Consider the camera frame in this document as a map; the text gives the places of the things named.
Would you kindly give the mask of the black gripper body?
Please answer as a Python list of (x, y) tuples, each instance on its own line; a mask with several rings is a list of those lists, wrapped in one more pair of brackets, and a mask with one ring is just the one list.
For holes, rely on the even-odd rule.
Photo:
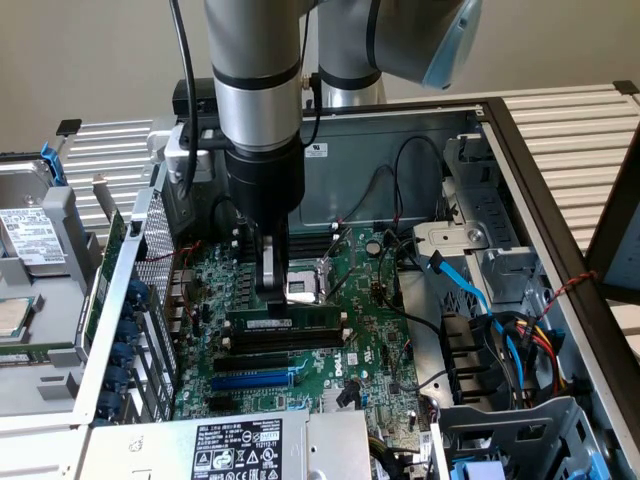
[(305, 193), (304, 150), (287, 143), (270, 151), (225, 151), (229, 194), (262, 235), (274, 235)]

